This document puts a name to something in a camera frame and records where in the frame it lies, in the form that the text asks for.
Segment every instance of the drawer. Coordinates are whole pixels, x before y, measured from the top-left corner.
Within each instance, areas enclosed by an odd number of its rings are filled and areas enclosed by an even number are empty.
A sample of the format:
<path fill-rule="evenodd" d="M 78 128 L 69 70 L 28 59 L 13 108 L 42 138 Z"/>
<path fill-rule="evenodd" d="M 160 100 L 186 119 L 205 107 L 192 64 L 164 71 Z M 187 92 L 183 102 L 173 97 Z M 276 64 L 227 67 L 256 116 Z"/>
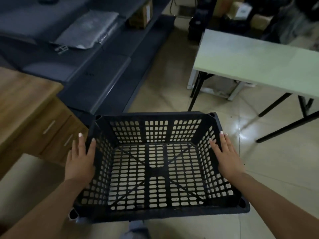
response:
<path fill-rule="evenodd" d="M 75 117 L 70 116 L 50 144 L 40 154 L 44 160 L 61 164 L 72 147 L 72 141 L 78 140 L 78 133 L 87 134 L 87 128 Z"/>
<path fill-rule="evenodd" d="M 21 133 L 29 143 L 24 152 L 39 156 L 70 116 L 68 108 L 55 97 Z"/>

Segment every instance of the hand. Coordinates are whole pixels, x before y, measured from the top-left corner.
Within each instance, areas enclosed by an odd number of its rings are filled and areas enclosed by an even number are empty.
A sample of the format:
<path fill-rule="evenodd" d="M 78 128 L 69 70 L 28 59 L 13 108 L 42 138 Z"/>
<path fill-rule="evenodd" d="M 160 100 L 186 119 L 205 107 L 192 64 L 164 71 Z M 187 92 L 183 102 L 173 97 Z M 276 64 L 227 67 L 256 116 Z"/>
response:
<path fill-rule="evenodd" d="M 66 180 L 79 182 L 83 188 L 93 179 L 95 167 L 93 165 L 95 156 L 96 141 L 92 139 L 90 148 L 86 154 L 85 140 L 82 133 L 79 133 L 79 144 L 76 147 L 75 140 L 72 142 L 72 149 L 68 153 L 65 165 Z"/>
<path fill-rule="evenodd" d="M 235 177 L 245 173 L 245 166 L 229 140 L 227 133 L 220 132 L 220 143 L 223 151 L 219 149 L 215 141 L 210 140 L 209 143 L 218 159 L 218 169 L 224 178 L 232 182 Z"/>

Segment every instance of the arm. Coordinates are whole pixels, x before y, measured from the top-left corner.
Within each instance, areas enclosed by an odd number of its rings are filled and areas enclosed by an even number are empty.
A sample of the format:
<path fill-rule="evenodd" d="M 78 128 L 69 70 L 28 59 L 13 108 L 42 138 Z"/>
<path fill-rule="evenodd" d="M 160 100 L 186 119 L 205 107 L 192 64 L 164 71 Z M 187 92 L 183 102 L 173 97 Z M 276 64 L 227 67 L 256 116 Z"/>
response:
<path fill-rule="evenodd" d="M 319 238 L 319 220 L 245 173 L 227 134 L 220 134 L 221 148 L 211 147 L 220 173 L 248 199 L 277 239 Z"/>
<path fill-rule="evenodd" d="M 18 221 L 1 239 L 44 239 L 56 236 L 74 200 L 94 176 L 95 146 L 96 141 L 93 139 L 86 154 L 84 137 L 80 133 L 78 148 L 73 141 L 72 151 L 68 153 L 64 182 Z"/>

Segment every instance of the person's left hand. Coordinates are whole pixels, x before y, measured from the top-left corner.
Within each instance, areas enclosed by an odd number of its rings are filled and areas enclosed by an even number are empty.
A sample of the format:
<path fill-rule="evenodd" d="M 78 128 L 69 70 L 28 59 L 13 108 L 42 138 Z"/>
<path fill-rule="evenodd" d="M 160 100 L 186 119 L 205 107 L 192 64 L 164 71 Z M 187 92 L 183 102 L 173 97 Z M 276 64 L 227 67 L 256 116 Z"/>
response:
<path fill-rule="evenodd" d="M 96 141 L 93 138 L 86 154 L 85 140 L 82 133 L 79 133 L 78 147 L 76 147 L 75 140 L 73 140 L 72 149 L 68 153 L 64 181 L 73 180 L 79 182 L 83 188 L 91 182 L 95 172 L 93 165 L 95 147 Z"/>

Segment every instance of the black container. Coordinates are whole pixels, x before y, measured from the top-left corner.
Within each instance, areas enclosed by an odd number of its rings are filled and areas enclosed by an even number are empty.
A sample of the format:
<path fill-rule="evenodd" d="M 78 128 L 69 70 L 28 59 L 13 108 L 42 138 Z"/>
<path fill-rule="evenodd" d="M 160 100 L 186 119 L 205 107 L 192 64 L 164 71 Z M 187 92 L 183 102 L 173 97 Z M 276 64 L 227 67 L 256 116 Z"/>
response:
<path fill-rule="evenodd" d="M 86 144 L 97 140 L 95 176 L 74 208 L 91 223 L 249 212 L 210 148 L 221 130 L 216 113 L 98 117 Z"/>

